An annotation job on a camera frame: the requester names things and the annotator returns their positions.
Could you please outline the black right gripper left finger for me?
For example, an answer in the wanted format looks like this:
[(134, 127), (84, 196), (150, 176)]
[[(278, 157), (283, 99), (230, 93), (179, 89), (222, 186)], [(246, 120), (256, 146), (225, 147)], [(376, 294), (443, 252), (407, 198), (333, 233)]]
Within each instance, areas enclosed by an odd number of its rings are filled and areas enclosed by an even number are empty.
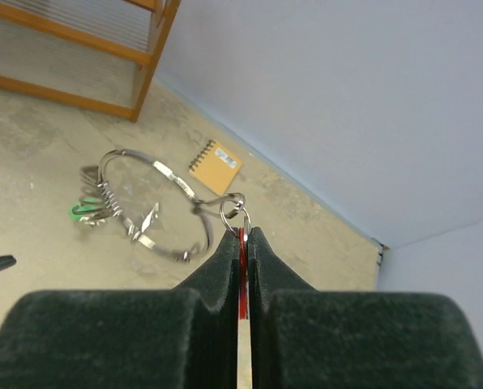
[(0, 328), (0, 388), (234, 388), (237, 237), (166, 290), (42, 290)]

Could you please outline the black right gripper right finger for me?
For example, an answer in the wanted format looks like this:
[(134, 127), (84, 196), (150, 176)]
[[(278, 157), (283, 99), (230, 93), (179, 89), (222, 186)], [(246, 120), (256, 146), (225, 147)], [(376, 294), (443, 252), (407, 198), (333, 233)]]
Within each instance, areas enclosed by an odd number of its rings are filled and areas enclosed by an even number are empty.
[(483, 388), (483, 355), (460, 307), (434, 293), (319, 291), (248, 238), (256, 388)]

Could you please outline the green plastic key tag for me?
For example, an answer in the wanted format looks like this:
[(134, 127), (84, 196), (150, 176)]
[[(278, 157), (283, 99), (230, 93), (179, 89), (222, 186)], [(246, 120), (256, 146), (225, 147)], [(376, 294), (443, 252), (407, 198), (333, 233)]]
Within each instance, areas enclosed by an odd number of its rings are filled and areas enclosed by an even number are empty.
[(95, 198), (83, 196), (69, 208), (69, 216), (74, 221), (84, 217), (94, 216), (100, 209), (99, 201)]

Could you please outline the red plastic key tag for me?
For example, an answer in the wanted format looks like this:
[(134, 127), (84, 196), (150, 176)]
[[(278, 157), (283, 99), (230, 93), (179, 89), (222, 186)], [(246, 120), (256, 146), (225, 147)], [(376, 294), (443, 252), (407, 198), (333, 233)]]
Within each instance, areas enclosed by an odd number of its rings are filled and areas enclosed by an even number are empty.
[(247, 303), (247, 255), (246, 255), (246, 231), (244, 228), (238, 230), (239, 239), (239, 299), (238, 316), (239, 319), (248, 319)]

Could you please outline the large silver keyring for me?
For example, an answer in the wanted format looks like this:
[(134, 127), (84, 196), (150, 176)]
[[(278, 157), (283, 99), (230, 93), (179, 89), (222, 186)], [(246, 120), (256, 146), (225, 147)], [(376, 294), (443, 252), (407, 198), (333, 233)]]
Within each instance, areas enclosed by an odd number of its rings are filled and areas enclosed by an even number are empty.
[[(132, 244), (139, 244), (156, 256), (188, 263), (208, 252), (213, 245), (212, 220), (221, 220), (232, 232), (230, 220), (246, 214), (246, 197), (227, 193), (211, 200), (201, 199), (191, 186), (153, 155), (129, 148), (105, 153), (95, 165), (80, 168), (81, 194), (99, 201), (94, 216), (80, 223), (100, 227), (117, 223)], [(190, 237), (185, 247), (167, 233), (156, 237), (156, 230), (176, 229), (170, 221), (175, 212), (184, 212)]]

